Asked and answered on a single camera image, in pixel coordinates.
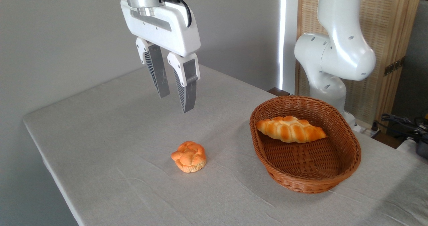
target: table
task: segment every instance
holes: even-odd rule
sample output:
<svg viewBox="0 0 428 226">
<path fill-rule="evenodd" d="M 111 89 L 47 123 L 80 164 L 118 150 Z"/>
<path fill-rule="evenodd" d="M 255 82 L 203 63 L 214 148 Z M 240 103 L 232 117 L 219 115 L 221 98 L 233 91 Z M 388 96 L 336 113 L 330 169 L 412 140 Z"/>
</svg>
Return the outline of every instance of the table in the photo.
<svg viewBox="0 0 428 226">
<path fill-rule="evenodd" d="M 362 161 L 322 194 L 289 191 L 270 178 L 249 130 L 253 109 L 273 97 L 200 66 L 195 108 L 159 99 L 147 68 L 24 117 L 79 225 L 428 225 L 428 165 L 357 133 Z M 202 144 L 191 174 L 170 158 Z"/>
</svg>

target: bread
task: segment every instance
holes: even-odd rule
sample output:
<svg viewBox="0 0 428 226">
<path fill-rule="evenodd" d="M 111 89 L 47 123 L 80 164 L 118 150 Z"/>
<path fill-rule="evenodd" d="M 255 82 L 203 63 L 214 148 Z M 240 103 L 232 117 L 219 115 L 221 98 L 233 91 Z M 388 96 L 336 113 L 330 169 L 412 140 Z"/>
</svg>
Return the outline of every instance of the bread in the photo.
<svg viewBox="0 0 428 226">
<path fill-rule="evenodd" d="M 258 121 L 255 126 L 264 135 L 283 142 L 304 143 L 327 137 L 321 127 L 312 126 L 307 120 L 290 115 Z"/>
<path fill-rule="evenodd" d="M 207 162 L 204 147 L 191 141 L 183 142 L 177 151 L 171 154 L 171 158 L 185 173 L 199 171 Z"/>
</svg>

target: white robotic arm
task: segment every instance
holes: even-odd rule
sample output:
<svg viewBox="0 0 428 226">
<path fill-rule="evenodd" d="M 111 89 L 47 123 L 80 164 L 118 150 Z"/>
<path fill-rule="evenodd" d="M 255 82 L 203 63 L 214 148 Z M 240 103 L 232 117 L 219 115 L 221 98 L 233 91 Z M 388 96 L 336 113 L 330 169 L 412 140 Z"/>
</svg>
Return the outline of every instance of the white robotic arm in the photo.
<svg viewBox="0 0 428 226">
<path fill-rule="evenodd" d="M 328 32 L 303 34 L 295 45 L 296 59 L 304 68 L 312 97 L 338 109 L 350 124 L 352 115 L 344 111 L 346 88 L 339 79 L 364 80 L 376 64 L 359 25 L 361 0 L 319 0 L 318 20 Z"/>
</svg>

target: black cable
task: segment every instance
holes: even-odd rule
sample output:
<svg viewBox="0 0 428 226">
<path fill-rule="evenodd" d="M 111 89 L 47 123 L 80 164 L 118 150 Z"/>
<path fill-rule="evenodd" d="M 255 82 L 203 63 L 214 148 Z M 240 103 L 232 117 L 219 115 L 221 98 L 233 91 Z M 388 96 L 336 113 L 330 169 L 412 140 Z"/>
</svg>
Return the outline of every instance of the black cable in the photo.
<svg viewBox="0 0 428 226">
<path fill-rule="evenodd" d="M 188 21 L 189 21 L 189 24 L 187 25 L 187 27 L 189 28 L 190 25 L 192 24 L 192 14 L 191 14 L 190 8 L 186 4 L 186 2 L 184 0 L 164 0 L 164 1 L 171 2 L 171 3 L 176 3 L 176 4 L 182 3 L 185 6 L 186 12 L 187 12 L 187 15 L 188 15 Z"/>
<path fill-rule="evenodd" d="M 413 122 L 411 122 L 407 117 L 400 117 L 400 116 L 384 113 L 381 115 L 381 121 L 392 121 L 394 122 L 394 125 L 400 124 L 401 126 L 410 128 L 412 130 L 423 130 L 428 132 L 423 127 L 420 127 L 416 123 L 414 124 Z"/>
<path fill-rule="evenodd" d="M 425 143 L 428 143 L 426 140 L 426 138 L 424 138 L 424 137 L 422 137 L 422 136 L 416 136 L 415 134 L 410 134 L 410 133 L 405 133 L 405 132 L 400 132 L 400 131 L 398 131 L 398 130 L 396 130 L 396 129 L 394 129 L 394 128 L 391 128 L 391 127 L 388 127 L 388 126 L 385 126 L 385 125 L 383 125 L 383 124 L 381 124 L 379 121 L 374 121 L 378 126 L 382 126 L 382 127 L 385 127 L 386 129 L 390 129 L 390 130 L 392 130 L 392 131 L 394 131 L 394 132 L 396 132 L 396 133 L 399 133 L 399 134 L 401 134 L 401 135 L 404 135 L 404 136 L 407 136 L 407 137 L 411 137 L 411 138 L 413 138 L 413 139 L 418 139 L 418 140 L 422 140 L 423 142 L 425 142 Z"/>
<path fill-rule="evenodd" d="M 188 13 L 188 20 L 189 20 L 188 28 L 189 28 L 190 25 L 192 24 L 192 14 L 190 13 L 190 8 L 184 0 L 180 0 L 180 2 L 185 6 L 186 11 Z"/>
</svg>

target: wicker basket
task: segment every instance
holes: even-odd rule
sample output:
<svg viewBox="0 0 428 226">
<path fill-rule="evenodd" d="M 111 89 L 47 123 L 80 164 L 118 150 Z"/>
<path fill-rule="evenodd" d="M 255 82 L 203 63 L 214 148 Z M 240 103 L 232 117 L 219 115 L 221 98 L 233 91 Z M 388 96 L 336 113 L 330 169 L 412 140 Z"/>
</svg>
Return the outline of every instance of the wicker basket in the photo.
<svg viewBox="0 0 428 226">
<path fill-rule="evenodd" d="M 285 143 L 263 135 L 257 121 L 292 115 L 321 127 L 327 138 L 308 143 Z M 282 96 L 260 104 L 249 120 L 257 156 L 269 175 L 296 192 L 328 191 L 357 169 L 361 148 L 341 114 L 324 101 L 304 96 Z"/>
</svg>

